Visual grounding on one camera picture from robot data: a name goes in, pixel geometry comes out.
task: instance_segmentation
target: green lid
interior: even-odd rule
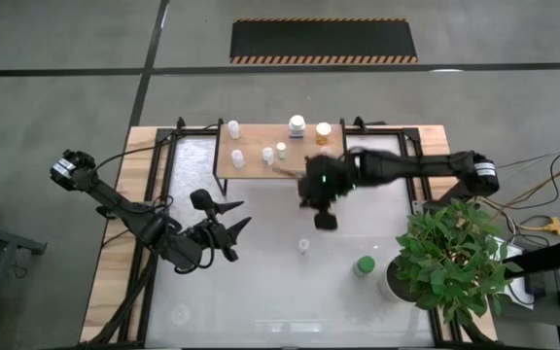
[[[358,269],[362,273],[370,273],[375,269],[375,259],[370,256],[361,257],[358,260]]]

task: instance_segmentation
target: wooden platform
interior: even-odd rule
[[[394,126],[372,126],[371,128],[399,128],[417,127],[420,130],[423,153],[425,155],[444,155],[449,154],[448,143],[444,126],[442,125],[394,125]],[[136,150],[144,147],[153,146],[157,126],[133,127],[129,133],[126,150]],[[163,168],[165,166],[166,151],[161,153],[159,170],[157,172],[157,186],[155,194],[159,192]],[[117,190],[132,201],[142,201],[144,190],[148,180],[149,168],[151,164],[152,151],[139,152],[126,156],[122,162],[122,169]],[[442,196],[453,185],[456,184],[455,178],[430,178],[432,195],[435,198]],[[417,189],[420,189],[420,182],[414,182]],[[104,240],[122,232],[124,226],[120,221],[110,222],[105,231]],[[94,276],[94,283],[87,304],[87,313],[80,335],[80,341],[92,339],[109,321],[122,300],[126,290],[129,269],[131,266],[134,239],[131,234],[126,234],[112,241],[106,246],[98,259],[98,267]],[[134,340],[138,326],[139,309],[141,298],[133,307],[133,317],[129,331],[129,339]],[[487,313],[480,319],[475,318],[478,327],[489,337],[496,339],[496,330],[491,313]],[[450,329],[442,327],[444,340],[451,340]]]
[[[276,149],[278,142],[287,145],[286,157],[275,157],[273,165],[291,171],[305,171],[304,157],[312,157],[322,153],[340,157],[344,152],[342,128],[340,124],[332,125],[332,133],[328,137],[328,144],[318,145],[315,130],[317,125],[308,124],[303,138],[289,137],[289,127],[286,124],[242,124],[239,126],[239,138],[233,140],[228,127],[222,125],[220,146],[218,149],[216,176],[220,179],[285,179],[288,176],[275,172],[270,166],[263,164],[263,148]],[[232,165],[230,153],[240,150],[245,159],[245,166],[235,168]]]

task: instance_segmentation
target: potted plant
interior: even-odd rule
[[[424,310],[441,307],[444,323],[456,319],[471,338],[481,338],[471,312],[481,317],[490,299],[494,313],[500,314],[511,282],[505,271],[521,268],[495,259],[507,257],[507,244],[499,248],[494,237],[500,231],[475,205],[453,200],[436,213],[410,216],[407,233],[397,237],[401,253],[386,268],[379,289]]]

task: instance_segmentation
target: black floor mat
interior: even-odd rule
[[[416,63],[404,18],[245,18],[232,25],[234,64]]]

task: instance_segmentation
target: gray floor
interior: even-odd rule
[[[158,0],[0,0],[0,69],[143,64]],[[229,26],[251,17],[406,17],[421,63],[560,62],[560,1],[174,0],[156,66],[227,65]],[[104,221],[95,203],[49,180],[67,148],[103,159],[122,149],[138,77],[0,78],[0,227],[50,242],[12,274],[0,300],[0,349],[72,345],[79,337]],[[283,123],[339,118],[443,123],[452,150],[497,163],[560,145],[560,70],[153,77],[142,125]],[[506,200],[547,176],[548,162],[506,180]],[[101,176],[116,178],[117,164]],[[552,190],[536,201],[550,199]],[[514,212],[560,217],[560,200]],[[544,235],[552,242],[559,237]],[[501,318],[516,345],[557,347],[554,328]]]

